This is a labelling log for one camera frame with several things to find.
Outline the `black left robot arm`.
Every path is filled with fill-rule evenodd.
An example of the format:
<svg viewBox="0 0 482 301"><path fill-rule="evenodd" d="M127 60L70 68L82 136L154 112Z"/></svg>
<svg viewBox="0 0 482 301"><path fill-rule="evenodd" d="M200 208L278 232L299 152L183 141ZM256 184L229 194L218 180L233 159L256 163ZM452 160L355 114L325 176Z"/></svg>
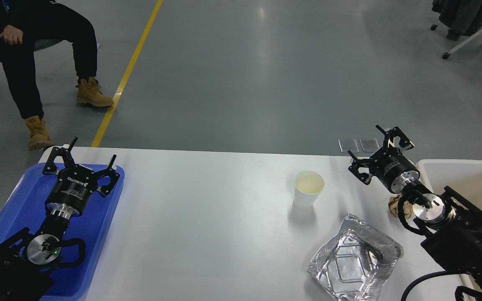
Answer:
<svg viewBox="0 0 482 301"><path fill-rule="evenodd" d="M90 286L124 171L78 164L54 147L22 175L0 212L0 301L77 301Z"/></svg>

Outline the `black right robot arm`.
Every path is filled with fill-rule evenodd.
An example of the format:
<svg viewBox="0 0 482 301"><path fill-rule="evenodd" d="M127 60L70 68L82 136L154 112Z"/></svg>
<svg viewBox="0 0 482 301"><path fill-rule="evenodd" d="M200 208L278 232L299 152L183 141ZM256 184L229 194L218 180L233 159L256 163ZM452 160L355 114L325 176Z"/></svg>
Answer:
<svg viewBox="0 0 482 301"><path fill-rule="evenodd" d="M442 194L432 192L420 181L419 169L403 154L414 147L412 141L399 127L377 125L377 129L384 135L382 147L363 159L349 150L352 161L348 170L365 185L377 177L389 192L400 194L397 216L401 225L425 237L421 247L443 269L411 282L401 300L425 280L467 274L480 290L458 286L455 300L462 301L467 295L482 301L482 210L449 186Z"/></svg>

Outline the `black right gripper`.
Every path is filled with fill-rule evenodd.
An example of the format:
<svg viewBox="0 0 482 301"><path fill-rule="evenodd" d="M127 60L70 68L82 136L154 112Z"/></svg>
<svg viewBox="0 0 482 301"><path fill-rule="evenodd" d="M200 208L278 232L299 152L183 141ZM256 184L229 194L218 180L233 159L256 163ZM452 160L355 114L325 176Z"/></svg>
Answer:
<svg viewBox="0 0 482 301"><path fill-rule="evenodd" d="M382 147L369 158L358 158L348 150L352 158L348 171L365 185L377 177L388 191L400 193L406 185L420 179L419 170L402 154L415 145L399 127L376 128L384 135Z"/></svg>

